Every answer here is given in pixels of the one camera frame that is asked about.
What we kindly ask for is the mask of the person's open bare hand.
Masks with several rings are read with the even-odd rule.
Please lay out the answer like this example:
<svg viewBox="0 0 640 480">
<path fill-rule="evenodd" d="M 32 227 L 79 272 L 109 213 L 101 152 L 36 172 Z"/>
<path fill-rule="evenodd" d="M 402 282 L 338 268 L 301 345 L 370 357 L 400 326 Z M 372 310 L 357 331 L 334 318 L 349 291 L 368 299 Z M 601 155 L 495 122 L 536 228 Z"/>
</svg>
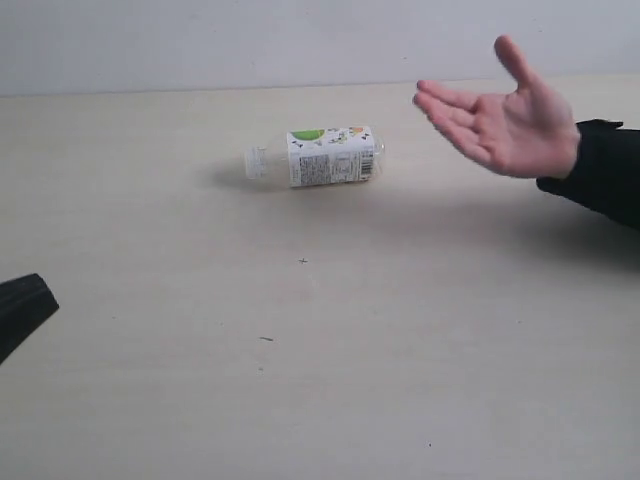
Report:
<svg viewBox="0 0 640 480">
<path fill-rule="evenodd" d="M 516 82 L 513 92 L 479 94 L 420 80 L 414 105 L 460 154 L 495 174 L 567 177 L 581 138 L 569 103 L 509 36 L 499 36 L 494 51 Z"/>
</svg>

